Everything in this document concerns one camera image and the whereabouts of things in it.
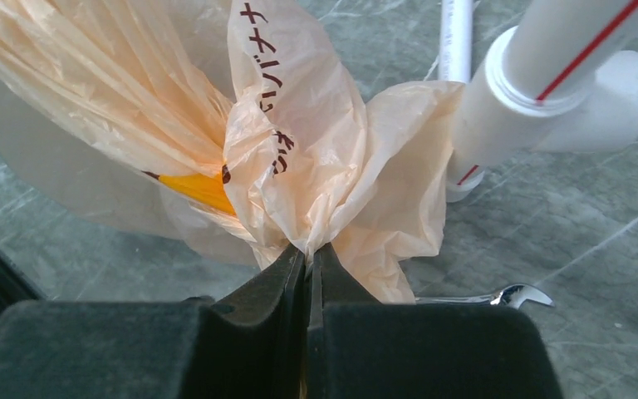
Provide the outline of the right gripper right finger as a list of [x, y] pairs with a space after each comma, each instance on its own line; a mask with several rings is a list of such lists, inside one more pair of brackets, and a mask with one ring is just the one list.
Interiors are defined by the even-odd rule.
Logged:
[[312, 258], [309, 398], [559, 398], [541, 334], [520, 309], [383, 304], [325, 245]]

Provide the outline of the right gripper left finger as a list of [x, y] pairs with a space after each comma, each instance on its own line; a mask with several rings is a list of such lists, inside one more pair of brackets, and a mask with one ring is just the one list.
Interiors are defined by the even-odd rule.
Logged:
[[18, 303], [0, 398], [297, 398], [304, 272], [288, 247], [215, 303]]

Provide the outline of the orange plastic bag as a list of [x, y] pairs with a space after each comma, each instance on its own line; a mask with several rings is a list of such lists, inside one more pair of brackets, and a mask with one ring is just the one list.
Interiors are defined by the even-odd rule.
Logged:
[[0, 156], [82, 218], [266, 268], [332, 244], [384, 303], [444, 237], [463, 85], [363, 101], [294, 1], [0, 1]]

